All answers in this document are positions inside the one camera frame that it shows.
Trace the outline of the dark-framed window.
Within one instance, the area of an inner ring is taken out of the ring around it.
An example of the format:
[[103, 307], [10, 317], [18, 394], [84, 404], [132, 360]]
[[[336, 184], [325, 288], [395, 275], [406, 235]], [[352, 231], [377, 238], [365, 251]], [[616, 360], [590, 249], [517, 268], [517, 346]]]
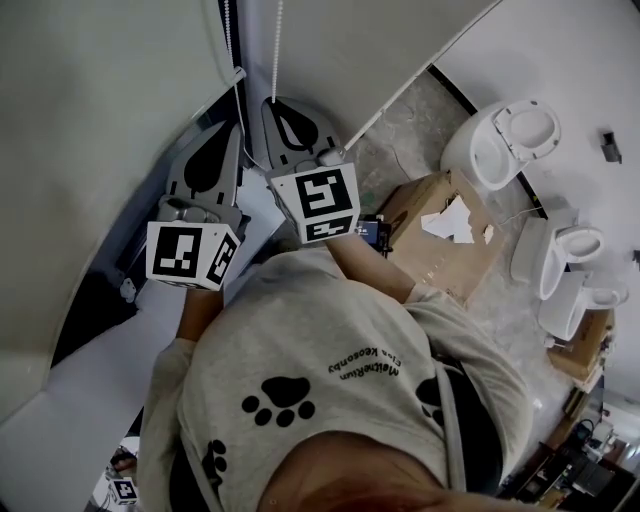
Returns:
[[158, 217], [158, 203], [168, 195], [166, 185], [173, 160], [196, 136], [218, 123], [247, 124], [245, 99], [245, 86], [238, 83], [235, 92], [225, 93], [169, 146], [134, 192], [82, 279], [62, 327], [52, 366], [135, 315], [137, 307], [121, 298], [119, 287], [127, 277], [138, 291], [146, 282], [146, 225]]

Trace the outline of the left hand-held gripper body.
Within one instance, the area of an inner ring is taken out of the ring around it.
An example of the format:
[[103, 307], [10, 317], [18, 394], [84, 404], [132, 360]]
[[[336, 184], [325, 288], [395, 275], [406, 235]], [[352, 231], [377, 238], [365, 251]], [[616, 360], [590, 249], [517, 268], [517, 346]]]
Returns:
[[147, 224], [146, 277], [220, 291], [249, 222], [236, 206], [163, 196], [158, 219]]

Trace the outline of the white window sill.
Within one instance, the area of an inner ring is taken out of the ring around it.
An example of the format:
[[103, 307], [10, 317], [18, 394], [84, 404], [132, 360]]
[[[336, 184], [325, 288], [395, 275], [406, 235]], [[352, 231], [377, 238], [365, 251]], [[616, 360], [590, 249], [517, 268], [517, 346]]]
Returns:
[[0, 505], [8, 512], [83, 512], [140, 412], [151, 370], [176, 333], [184, 293], [149, 282], [135, 314], [60, 362], [65, 316], [92, 259], [112, 260], [164, 188], [152, 173], [104, 241], [65, 186], [0, 204]]

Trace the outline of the black wall bracket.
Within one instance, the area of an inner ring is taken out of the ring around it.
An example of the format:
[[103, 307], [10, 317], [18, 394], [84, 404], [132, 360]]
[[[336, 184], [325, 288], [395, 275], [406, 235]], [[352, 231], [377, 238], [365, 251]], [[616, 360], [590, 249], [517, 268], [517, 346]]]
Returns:
[[603, 132], [601, 134], [602, 143], [601, 143], [601, 151], [605, 158], [605, 161], [608, 163], [622, 163], [622, 155], [615, 140], [615, 134], [612, 131]]

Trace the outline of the person's grey paw-print shirt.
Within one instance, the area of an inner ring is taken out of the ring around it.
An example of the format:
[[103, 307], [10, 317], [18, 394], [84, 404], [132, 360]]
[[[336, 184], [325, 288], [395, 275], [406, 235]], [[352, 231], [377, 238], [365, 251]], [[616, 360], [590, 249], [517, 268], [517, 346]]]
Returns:
[[494, 422], [503, 453], [499, 483], [531, 433], [524, 380], [501, 348], [446, 293], [415, 282], [405, 303], [349, 280], [329, 250], [282, 253], [260, 265], [197, 342], [159, 354], [143, 409], [137, 484], [144, 512], [171, 512], [177, 442], [189, 462], [226, 446], [222, 512], [257, 512], [287, 455], [318, 434], [365, 436], [417, 459], [446, 489], [445, 431], [415, 395], [444, 375], [437, 356], [459, 361]]

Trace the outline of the white toilet with raised lid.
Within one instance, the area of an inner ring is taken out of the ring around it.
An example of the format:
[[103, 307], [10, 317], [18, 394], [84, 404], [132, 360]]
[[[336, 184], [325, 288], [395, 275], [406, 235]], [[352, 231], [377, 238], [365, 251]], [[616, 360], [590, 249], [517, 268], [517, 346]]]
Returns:
[[497, 191], [553, 152], [560, 140], [559, 118], [544, 102], [498, 102], [461, 125], [441, 155], [440, 169], [460, 171], [474, 186]]

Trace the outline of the person's left forearm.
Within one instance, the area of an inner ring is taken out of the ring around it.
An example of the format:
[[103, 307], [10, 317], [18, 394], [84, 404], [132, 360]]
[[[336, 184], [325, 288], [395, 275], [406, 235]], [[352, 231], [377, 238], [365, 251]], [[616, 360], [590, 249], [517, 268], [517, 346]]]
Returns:
[[188, 289], [176, 337], [197, 342], [223, 308], [222, 291]]

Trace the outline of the white roller window blind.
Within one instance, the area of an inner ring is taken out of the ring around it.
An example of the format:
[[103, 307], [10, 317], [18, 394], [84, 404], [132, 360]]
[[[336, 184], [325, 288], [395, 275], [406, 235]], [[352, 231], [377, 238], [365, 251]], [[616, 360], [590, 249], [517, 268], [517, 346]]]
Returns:
[[236, 81], [218, 0], [0, 0], [0, 422], [157, 159]]

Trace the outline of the black handheld screen device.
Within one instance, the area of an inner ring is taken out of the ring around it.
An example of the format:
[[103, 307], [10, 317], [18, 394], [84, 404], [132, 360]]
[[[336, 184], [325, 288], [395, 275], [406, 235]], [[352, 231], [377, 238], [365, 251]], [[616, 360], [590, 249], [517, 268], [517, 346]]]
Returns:
[[361, 215], [356, 224], [357, 234], [384, 258], [393, 251], [390, 243], [392, 231], [392, 224], [386, 222], [382, 214]]

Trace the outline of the large torn white paper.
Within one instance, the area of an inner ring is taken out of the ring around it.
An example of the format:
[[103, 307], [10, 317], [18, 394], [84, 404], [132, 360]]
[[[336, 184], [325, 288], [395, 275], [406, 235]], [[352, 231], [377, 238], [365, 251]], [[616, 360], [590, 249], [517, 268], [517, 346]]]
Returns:
[[456, 195], [441, 212], [422, 215], [421, 229], [436, 237], [449, 239], [456, 244], [473, 244], [470, 216], [470, 209], [462, 197]]

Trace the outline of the small brown cardboard box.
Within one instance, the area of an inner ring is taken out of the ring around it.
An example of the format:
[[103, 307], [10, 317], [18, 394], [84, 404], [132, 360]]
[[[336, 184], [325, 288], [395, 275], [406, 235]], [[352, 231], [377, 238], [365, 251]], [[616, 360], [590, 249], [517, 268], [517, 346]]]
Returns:
[[573, 379], [586, 381], [596, 366], [604, 338], [614, 326], [613, 309], [587, 310], [566, 344], [547, 349], [552, 366]]

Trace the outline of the person's right forearm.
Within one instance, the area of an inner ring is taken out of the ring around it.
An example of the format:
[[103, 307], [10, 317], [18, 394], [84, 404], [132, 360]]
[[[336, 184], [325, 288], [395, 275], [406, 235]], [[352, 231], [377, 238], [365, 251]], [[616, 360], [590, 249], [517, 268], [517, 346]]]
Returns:
[[374, 288], [399, 303], [405, 303], [410, 296], [415, 281], [358, 234], [331, 238], [325, 245], [347, 279]]

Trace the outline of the large brown cardboard box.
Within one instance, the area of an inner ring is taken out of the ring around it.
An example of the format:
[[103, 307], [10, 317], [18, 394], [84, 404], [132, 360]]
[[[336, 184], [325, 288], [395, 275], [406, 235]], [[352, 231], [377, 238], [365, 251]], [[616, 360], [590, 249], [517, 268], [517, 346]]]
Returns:
[[[459, 195], [471, 211], [473, 244], [456, 244], [421, 229], [421, 216], [439, 213]], [[460, 171], [429, 174], [397, 187], [379, 209], [392, 224], [389, 259], [419, 283], [434, 286], [466, 304], [497, 261], [505, 235], [482, 198]], [[483, 231], [495, 228], [489, 245]]]

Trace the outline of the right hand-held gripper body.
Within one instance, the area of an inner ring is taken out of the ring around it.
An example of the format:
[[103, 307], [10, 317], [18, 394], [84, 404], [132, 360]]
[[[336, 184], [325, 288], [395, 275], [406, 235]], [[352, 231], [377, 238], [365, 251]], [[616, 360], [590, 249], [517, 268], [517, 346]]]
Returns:
[[361, 213], [355, 166], [341, 148], [268, 176], [277, 206], [299, 241], [313, 244], [351, 234]]

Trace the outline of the black electronics clutter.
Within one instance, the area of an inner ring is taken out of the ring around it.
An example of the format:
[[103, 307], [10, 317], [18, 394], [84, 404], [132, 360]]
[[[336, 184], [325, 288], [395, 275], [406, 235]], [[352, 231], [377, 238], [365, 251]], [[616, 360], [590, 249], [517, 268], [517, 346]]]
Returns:
[[573, 389], [554, 430], [498, 496], [563, 512], [640, 512], [640, 440], [616, 432], [612, 412]]

